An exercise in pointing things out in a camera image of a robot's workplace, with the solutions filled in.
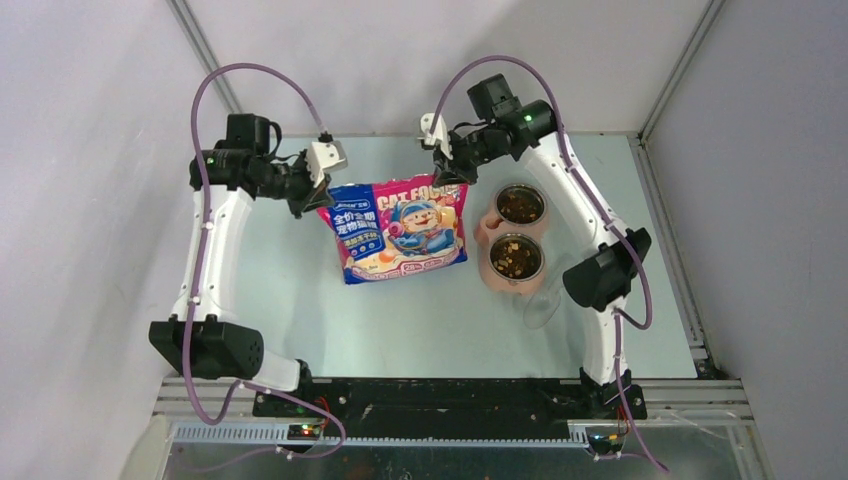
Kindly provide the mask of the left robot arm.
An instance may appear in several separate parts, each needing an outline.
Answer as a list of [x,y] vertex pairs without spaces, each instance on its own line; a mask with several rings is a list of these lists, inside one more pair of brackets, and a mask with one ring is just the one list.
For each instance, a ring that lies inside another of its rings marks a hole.
[[280,157],[281,134],[265,117],[231,114],[225,137],[191,160],[194,232],[185,276],[169,318],[152,322],[148,336],[179,374],[279,390],[278,404],[299,417],[314,408],[316,390],[301,380],[304,362],[271,352],[262,333],[239,320],[238,256],[257,199],[284,200],[295,218],[330,206],[329,173],[347,159],[327,131],[304,150]]

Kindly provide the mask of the pet food bag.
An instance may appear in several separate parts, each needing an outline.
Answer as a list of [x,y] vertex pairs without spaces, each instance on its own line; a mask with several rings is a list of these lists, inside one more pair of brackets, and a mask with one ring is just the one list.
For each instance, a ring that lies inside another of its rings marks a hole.
[[431,175],[330,189],[318,210],[330,227],[344,283],[399,279],[468,259],[463,210],[468,187],[435,187]]

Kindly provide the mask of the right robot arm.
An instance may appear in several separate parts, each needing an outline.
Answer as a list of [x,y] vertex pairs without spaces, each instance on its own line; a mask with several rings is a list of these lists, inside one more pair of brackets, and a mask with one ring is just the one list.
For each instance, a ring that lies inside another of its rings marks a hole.
[[[552,95],[523,104],[502,75],[468,91],[478,117],[475,130],[460,135],[439,112],[421,116],[420,142],[433,153],[437,186],[475,185],[478,170],[509,158],[533,177],[543,217],[527,226],[489,209],[474,230],[480,275],[496,292],[527,297],[525,324],[538,328],[552,318],[563,297],[578,306],[583,332],[580,372],[592,383],[581,392],[585,411],[606,418],[622,403],[615,385],[627,371],[623,324],[640,330],[653,321],[653,299],[644,260],[652,243],[646,229],[631,229],[616,214],[580,162],[564,131]],[[490,260],[496,242],[515,237],[541,242],[552,215],[567,225],[564,246],[543,247],[543,279],[508,280]]]

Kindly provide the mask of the clear plastic scoop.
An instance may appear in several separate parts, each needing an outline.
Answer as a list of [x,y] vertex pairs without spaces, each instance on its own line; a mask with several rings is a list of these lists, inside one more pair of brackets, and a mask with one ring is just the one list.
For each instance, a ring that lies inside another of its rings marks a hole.
[[544,280],[524,306],[523,322],[528,329],[540,329],[554,316],[564,296],[563,274],[575,263],[573,255],[563,253],[546,266]]

